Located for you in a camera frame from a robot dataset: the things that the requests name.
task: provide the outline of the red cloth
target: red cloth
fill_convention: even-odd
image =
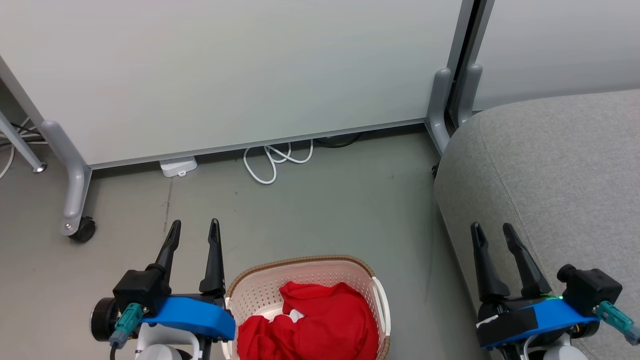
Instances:
[[[240,360],[375,360],[378,328],[363,296],[341,282],[327,288],[288,282],[280,288],[282,312],[269,323],[251,316],[238,328]]]

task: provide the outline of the laundry basket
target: laundry basket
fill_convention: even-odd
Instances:
[[[378,326],[378,356],[387,356],[391,334],[391,315],[385,290],[363,261],[351,256],[311,256],[276,261],[251,268],[236,277],[228,288],[227,309],[240,326],[251,315],[272,320],[282,314],[284,300],[280,288],[289,281],[298,284],[334,286],[344,282],[367,300]],[[236,342],[222,343],[227,360],[239,360]]]

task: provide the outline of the metal leg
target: metal leg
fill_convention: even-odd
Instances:
[[[458,107],[454,109],[453,118],[456,127],[462,126],[472,115],[474,109],[474,100],[476,99],[476,91],[480,84],[480,76],[482,75],[482,65],[473,64],[467,67],[467,73],[462,81],[462,94]]]
[[[38,128],[49,142],[53,152],[67,168],[69,185],[61,233],[70,236],[78,231],[92,171],[57,122],[46,120]]]
[[[451,70],[444,68],[436,72],[433,77],[433,86],[431,87],[431,98],[429,100],[429,108],[427,109],[427,121],[425,125],[431,135],[431,139],[436,144],[436,148],[440,155],[449,143],[449,133],[444,124],[444,111],[447,107],[447,98],[449,96],[449,80],[451,79]]]
[[[4,133],[7,139],[15,146],[19,153],[33,167],[33,172],[43,172],[47,168],[47,164],[38,160],[36,155],[31,151],[27,143],[20,137],[20,134],[13,128],[9,120],[0,111],[0,131]]]

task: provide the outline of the cable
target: cable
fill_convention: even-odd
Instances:
[[[263,146],[262,148],[264,149],[264,152],[267,153],[267,157],[269,158],[269,162],[271,163],[271,169],[273,169],[273,177],[271,178],[271,180],[262,180],[261,178],[257,177],[255,175],[255,173],[253,172],[253,170],[251,170],[251,167],[249,166],[249,163],[246,161],[246,154],[247,152],[249,152],[249,149],[251,149],[250,147],[246,148],[244,150],[244,155],[243,155],[243,161],[244,161],[244,167],[246,167],[246,169],[249,171],[249,174],[251,174],[251,176],[260,184],[264,184],[264,185],[269,185],[269,184],[273,184],[274,181],[276,181],[276,176],[278,175],[278,172],[276,171],[276,164],[281,164],[287,160],[296,163],[296,164],[304,164],[307,161],[309,161],[309,159],[311,158],[311,155],[313,155],[314,153],[314,141],[313,139],[311,139],[311,147],[309,148],[309,155],[307,156],[306,159],[304,160],[297,160],[291,157],[291,143],[287,143],[289,150],[287,151],[287,154],[284,154],[283,152],[279,151],[278,149],[267,145],[267,146]],[[273,152],[275,152],[276,154],[280,155],[282,157],[282,159],[276,160],[272,157],[271,155],[271,151],[273,150]]]
[[[24,142],[26,142],[26,143],[32,143],[32,144],[35,144],[35,145],[43,144],[43,143],[44,143],[44,144],[46,144],[46,143],[47,143],[47,140],[45,140],[44,138],[35,138],[35,139],[29,139],[29,138],[27,138],[27,139],[23,139],[23,140],[24,140]],[[13,145],[13,144],[12,144],[12,143],[10,143],[10,142],[3,142],[3,143],[0,143],[0,147],[3,147],[3,146],[9,146],[9,145]]]
[[[114,343],[109,353],[109,360],[116,360],[116,350],[118,350],[118,343]]]
[[[13,122],[11,123],[11,125],[21,129],[22,131],[20,133],[18,133],[18,135],[20,135],[20,137],[24,140],[24,142],[26,143],[32,143],[32,144],[47,144],[47,142],[45,141],[44,138],[35,138],[35,139],[29,139],[29,137],[31,136],[41,136],[40,133],[33,131],[36,127],[32,126],[30,128],[26,128],[24,127],[29,120],[31,120],[29,117],[27,117],[21,125],[16,125]],[[7,138],[4,134],[0,134],[0,138]],[[9,171],[9,167],[11,167],[11,164],[13,163],[13,159],[15,157],[15,146],[13,146],[13,144],[11,142],[5,142],[5,143],[0,143],[0,147],[3,146],[7,146],[7,145],[11,145],[11,155],[9,155],[9,161],[6,163],[6,166],[4,167],[4,170],[2,170],[2,172],[0,172],[0,179],[3,178],[3,176],[6,174],[7,171]]]
[[[332,149],[338,149],[339,147],[345,147],[345,146],[351,145],[352,143],[355,143],[362,136],[362,134],[364,134],[364,133],[358,133],[353,139],[349,140],[346,143],[326,143],[326,142],[321,141],[320,139],[316,139],[316,142],[319,143],[320,145],[324,146],[324,147],[330,147]]]
[[[40,136],[42,136],[42,134],[40,134],[38,131],[34,131],[34,130],[32,130],[32,129],[28,129],[28,128],[26,128],[26,127],[22,126],[22,125],[14,124],[13,122],[10,122],[9,124],[13,125],[14,127],[17,127],[17,128],[18,128],[18,129],[20,129],[20,130],[24,130],[24,131],[26,131],[27,133],[32,133],[32,134],[36,134],[36,135],[40,135]]]
[[[529,339],[527,339],[527,341],[524,342],[524,347],[522,349],[523,360],[529,360],[529,354],[527,353],[527,351],[529,351],[529,344],[531,344],[531,342],[535,340],[537,337],[538,335],[529,336]]]
[[[0,179],[3,178],[3,176],[6,174],[7,171],[9,171],[9,167],[11,166],[11,163],[13,163],[13,157],[15,156],[15,147],[11,147],[11,155],[9,155],[9,162],[6,164],[6,166],[4,167],[4,170],[2,170],[2,172],[0,172]]]

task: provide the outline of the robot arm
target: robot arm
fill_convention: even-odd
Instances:
[[[211,220],[209,257],[200,293],[172,295],[169,278],[180,227],[180,220],[173,222],[155,263],[144,271],[127,271],[113,289],[114,297],[95,306],[92,334],[97,341],[109,341],[112,358],[129,338],[138,340],[136,359],[142,360],[207,360],[212,342],[234,339],[236,322],[224,303],[220,224]],[[192,354],[170,344],[192,345]]]
[[[537,359],[586,359],[571,347],[570,339],[592,336],[600,321],[614,326],[632,345],[640,339],[640,329],[613,303],[622,285],[599,269],[577,270],[563,266],[558,279],[566,283],[561,297],[552,296],[551,287],[520,241],[511,224],[502,227],[509,251],[514,255],[523,288],[521,297],[507,298],[509,290],[497,275],[488,254],[488,241],[480,224],[471,225],[478,292],[482,305],[476,334],[480,346],[497,349],[506,360],[529,359],[529,348]]]

